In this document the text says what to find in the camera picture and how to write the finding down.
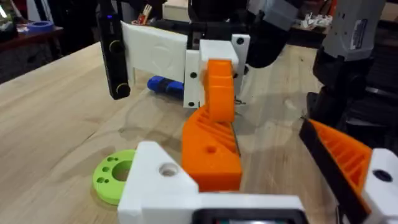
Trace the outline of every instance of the green ring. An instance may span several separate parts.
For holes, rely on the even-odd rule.
[[[119,204],[126,181],[115,179],[118,171],[129,170],[135,150],[123,150],[107,156],[94,170],[93,187],[98,197],[110,203]]]

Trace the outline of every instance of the white bracket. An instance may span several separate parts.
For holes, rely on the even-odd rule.
[[[250,36],[247,34],[233,34],[231,43],[239,59],[236,76],[234,77],[234,92],[236,96],[239,96],[241,93],[244,66],[246,65],[246,58],[248,56]]]
[[[119,223],[190,224],[201,208],[303,211],[297,196],[199,193],[195,181],[156,142],[141,142],[119,203]]]
[[[373,149],[362,197],[371,213],[364,222],[398,221],[398,157],[388,149]]]

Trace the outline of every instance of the orange gripper jaw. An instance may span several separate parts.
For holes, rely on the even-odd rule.
[[[206,104],[182,129],[182,167],[201,192],[239,190],[242,167],[234,120],[232,64],[209,60],[203,81]]]
[[[203,81],[212,121],[234,121],[234,85],[230,60],[209,60]]]
[[[210,120],[206,106],[197,109],[182,129],[182,167],[201,192],[239,190],[242,167],[231,123]]]
[[[317,139],[322,145],[322,147],[316,147],[316,143],[312,142],[308,145],[306,144],[307,147],[313,147],[310,151],[318,151],[318,153],[325,150],[330,155],[334,164],[343,175],[343,178],[351,187],[356,198],[362,204],[365,211],[369,213],[370,208],[362,198],[361,193],[366,181],[366,175],[368,174],[372,149],[354,138],[325,124],[319,123],[318,121],[308,119],[304,121],[304,125],[306,125],[306,123],[312,125],[313,130],[316,132]],[[326,162],[317,161],[315,157],[314,159],[318,166],[323,166],[322,163]]]

